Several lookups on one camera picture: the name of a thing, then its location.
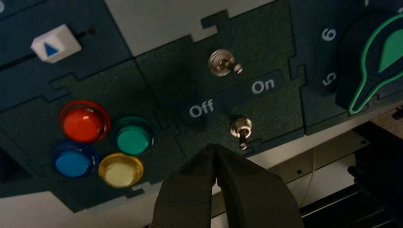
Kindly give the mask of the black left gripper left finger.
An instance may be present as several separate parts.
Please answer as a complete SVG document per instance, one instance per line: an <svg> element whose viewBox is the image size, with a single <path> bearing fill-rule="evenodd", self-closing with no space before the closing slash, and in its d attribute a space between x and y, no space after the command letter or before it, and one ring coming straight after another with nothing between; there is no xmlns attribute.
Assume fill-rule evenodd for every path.
<svg viewBox="0 0 403 228"><path fill-rule="evenodd" d="M154 228L209 228L212 188L219 182L219 144L208 144L166 178L159 190Z"/></svg>

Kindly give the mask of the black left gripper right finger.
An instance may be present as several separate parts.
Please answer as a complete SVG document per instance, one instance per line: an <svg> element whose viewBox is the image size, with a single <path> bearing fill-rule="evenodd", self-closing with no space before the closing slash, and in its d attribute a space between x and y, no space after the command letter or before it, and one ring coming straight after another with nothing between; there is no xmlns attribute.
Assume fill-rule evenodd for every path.
<svg viewBox="0 0 403 228"><path fill-rule="evenodd" d="M230 228L302 228L295 197L276 174L219 144L215 173Z"/></svg>

